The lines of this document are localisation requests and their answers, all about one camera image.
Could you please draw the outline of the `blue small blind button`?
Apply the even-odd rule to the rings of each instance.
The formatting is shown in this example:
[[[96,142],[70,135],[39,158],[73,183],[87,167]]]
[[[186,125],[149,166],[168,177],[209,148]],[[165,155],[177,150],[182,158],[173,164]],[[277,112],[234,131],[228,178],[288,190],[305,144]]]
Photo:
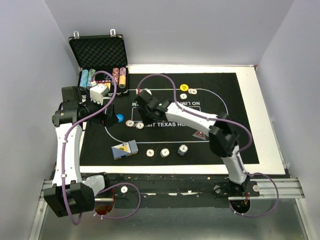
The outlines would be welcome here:
[[[124,116],[122,114],[117,114],[116,117],[118,118],[119,123],[124,121]]]

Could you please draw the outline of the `grey 1 poker chip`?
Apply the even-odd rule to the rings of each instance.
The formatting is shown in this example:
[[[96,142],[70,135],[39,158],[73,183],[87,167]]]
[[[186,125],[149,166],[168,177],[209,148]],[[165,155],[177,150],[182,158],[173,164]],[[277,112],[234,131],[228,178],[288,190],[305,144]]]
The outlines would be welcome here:
[[[137,122],[137,123],[135,124],[135,127],[136,127],[138,130],[142,130],[142,129],[145,127],[145,125],[144,125],[143,122]]]

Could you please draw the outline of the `red 100 poker chip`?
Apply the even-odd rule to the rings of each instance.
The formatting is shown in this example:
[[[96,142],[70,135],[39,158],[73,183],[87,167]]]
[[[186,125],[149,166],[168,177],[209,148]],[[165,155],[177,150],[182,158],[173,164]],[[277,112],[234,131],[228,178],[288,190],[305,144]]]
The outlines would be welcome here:
[[[125,122],[125,125],[127,126],[127,127],[130,127],[130,128],[132,128],[132,127],[134,127],[135,126],[135,122],[133,121],[133,120],[127,120],[126,122]]]

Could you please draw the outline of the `blue playing card box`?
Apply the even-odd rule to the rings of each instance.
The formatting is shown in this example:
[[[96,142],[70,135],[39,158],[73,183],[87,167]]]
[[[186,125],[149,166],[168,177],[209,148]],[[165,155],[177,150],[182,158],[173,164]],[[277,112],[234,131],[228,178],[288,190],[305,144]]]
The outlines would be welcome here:
[[[139,149],[135,140],[124,142],[111,147],[111,152],[114,160],[137,154],[138,151]]]

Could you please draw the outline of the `yellow big blind button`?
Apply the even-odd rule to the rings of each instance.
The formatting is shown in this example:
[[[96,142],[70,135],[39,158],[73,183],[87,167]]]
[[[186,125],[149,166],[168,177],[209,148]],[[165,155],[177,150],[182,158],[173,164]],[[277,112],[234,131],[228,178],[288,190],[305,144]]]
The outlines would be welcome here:
[[[183,92],[187,92],[189,90],[189,86],[187,84],[181,84],[179,88]]]

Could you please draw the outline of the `red poker chip stack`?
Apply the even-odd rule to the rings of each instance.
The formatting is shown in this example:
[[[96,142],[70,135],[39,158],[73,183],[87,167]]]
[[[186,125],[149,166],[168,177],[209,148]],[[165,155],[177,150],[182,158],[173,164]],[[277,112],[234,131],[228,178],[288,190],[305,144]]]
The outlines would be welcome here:
[[[149,158],[153,157],[154,154],[155,154],[155,151],[153,149],[148,149],[146,151],[146,156],[149,157]]]

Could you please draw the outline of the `grey poker chip stack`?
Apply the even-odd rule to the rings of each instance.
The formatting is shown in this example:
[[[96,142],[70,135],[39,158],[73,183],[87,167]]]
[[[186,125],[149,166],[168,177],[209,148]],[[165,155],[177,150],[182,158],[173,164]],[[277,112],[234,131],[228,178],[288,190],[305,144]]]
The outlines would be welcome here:
[[[161,151],[160,151],[160,156],[162,158],[166,158],[170,155],[170,151],[168,148],[163,148]]]

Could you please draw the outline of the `blue poker chip stack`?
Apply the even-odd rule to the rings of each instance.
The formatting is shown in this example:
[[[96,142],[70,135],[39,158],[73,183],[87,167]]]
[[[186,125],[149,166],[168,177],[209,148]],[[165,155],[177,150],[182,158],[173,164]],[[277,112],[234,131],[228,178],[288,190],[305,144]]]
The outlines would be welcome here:
[[[185,144],[182,144],[179,146],[177,152],[180,156],[184,156],[188,152],[188,147]]]

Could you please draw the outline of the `red triangular dealer button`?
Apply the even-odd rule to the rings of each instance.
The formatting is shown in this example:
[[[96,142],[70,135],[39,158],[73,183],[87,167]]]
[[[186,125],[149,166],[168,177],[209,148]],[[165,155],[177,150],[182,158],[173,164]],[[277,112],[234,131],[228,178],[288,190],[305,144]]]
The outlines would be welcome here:
[[[201,140],[206,140],[206,135],[202,131],[196,131],[193,135],[193,137],[201,139]]]

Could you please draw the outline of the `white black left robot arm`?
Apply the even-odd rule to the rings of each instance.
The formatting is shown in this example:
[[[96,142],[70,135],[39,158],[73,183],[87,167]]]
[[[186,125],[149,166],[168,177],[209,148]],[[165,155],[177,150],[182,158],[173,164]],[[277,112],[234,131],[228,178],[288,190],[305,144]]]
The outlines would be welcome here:
[[[104,173],[83,179],[80,171],[83,124],[93,121],[104,127],[118,122],[105,84],[92,87],[69,86],[61,89],[62,103],[52,116],[57,137],[57,157],[52,186],[43,191],[48,206],[59,218],[94,209],[95,196],[111,191]]]

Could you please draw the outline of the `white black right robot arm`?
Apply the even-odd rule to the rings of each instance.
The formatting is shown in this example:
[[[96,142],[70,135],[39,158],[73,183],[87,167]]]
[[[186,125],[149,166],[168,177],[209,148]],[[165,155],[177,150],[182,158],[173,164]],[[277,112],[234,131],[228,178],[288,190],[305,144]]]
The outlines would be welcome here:
[[[166,98],[157,99],[147,90],[138,90],[135,97],[143,124],[175,122],[202,132],[209,139],[210,150],[220,157],[226,166],[230,191],[241,196],[248,190],[250,177],[240,155],[236,122],[221,115],[201,112]]]

